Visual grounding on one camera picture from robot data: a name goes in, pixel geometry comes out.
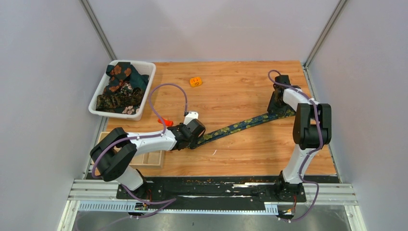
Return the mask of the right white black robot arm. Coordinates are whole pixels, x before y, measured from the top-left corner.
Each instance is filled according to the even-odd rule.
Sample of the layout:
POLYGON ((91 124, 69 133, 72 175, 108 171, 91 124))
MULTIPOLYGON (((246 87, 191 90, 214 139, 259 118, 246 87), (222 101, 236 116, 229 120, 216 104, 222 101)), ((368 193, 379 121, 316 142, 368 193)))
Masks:
POLYGON ((313 157, 332 136, 332 110, 328 103, 319 103, 308 97, 299 87, 290 83, 288 75, 278 74, 272 78, 274 91, 267 112, 276 116, 294 112, 293 141, 295 147, 288 165, 279 175, 275 195, 287 201, 294 193, 299 194, 304 174, 313 157))

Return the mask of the navy yellow floral tie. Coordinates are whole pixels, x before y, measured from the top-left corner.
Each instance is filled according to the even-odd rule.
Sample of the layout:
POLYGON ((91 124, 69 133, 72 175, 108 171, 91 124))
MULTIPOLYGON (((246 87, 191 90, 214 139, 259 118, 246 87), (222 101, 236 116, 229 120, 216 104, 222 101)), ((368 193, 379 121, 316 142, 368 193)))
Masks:
POLYGON ((218 130, 206 133, 202 135, 194 144, 189 146, 189 149, 193 150, 202 145, 205 145, 209 142, 216 141, 218 139, 224 138, 226 136, 232 135, 234 133, 243 131, 248 128, 252 128, 258 125, 262 125, 264 123, 268 123, 270 121, 274 121, 277 119, 283 119, 287 117, 295 116, 295 111, 289 107, 289 109, 284 109, 277 113, 265 113, 262 115, 258 115, 232 125, 220 128, 218 130))

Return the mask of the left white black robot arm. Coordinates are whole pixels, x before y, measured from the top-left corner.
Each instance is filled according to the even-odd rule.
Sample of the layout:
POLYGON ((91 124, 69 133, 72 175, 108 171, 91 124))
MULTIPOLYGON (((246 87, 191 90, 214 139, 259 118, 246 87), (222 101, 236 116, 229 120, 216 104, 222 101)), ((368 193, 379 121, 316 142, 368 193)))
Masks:
POLYGON ((134 198, 141 199, 147 194, 147 185, 142 174, 130 166, 132 159, 140 154, 191 147, 204 132, 205 126, 198 119, 147 133, 127 133, 122 127, 115 128, 90 151, 93 170, 99 172, 92 175, 105 182, 115 180, 129 189, 134 198))

